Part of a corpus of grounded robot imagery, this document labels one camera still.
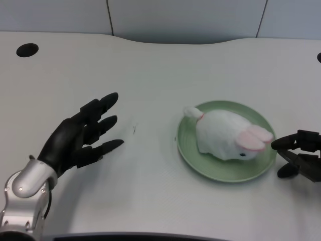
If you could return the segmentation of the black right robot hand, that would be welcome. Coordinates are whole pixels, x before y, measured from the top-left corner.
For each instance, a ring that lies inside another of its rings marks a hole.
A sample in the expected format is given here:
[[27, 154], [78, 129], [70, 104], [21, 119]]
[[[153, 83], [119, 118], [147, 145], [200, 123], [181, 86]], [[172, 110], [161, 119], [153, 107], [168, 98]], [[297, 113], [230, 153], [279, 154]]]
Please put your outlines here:
[[277, 177], [290, 179], [302, 175], [310, 181], [320, 182], [320, 133], [298, 130], [297, 133], [279, 138], [271, 143], [272, 149], [287, 161]]

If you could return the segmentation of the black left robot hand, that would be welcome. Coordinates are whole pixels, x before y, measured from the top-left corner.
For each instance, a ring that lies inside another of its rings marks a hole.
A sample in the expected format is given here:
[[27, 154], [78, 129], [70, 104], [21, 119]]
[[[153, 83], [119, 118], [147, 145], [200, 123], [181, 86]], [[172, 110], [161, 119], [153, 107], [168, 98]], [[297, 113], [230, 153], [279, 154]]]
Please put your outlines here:
[[124, 143], [115, 139], [94, 148], [102, 135], [117, 123], [117, 116], [101, 117], [118, 101], [118, 93], [111, 93], [102, 99], [94, 99], [80, 108], [80, 111], [63, 120], [53, 131], [43, 146], [38, 160], [62, 176], [67, 170], [76, 166], [85, 167], [96, 163], [103, 156]]

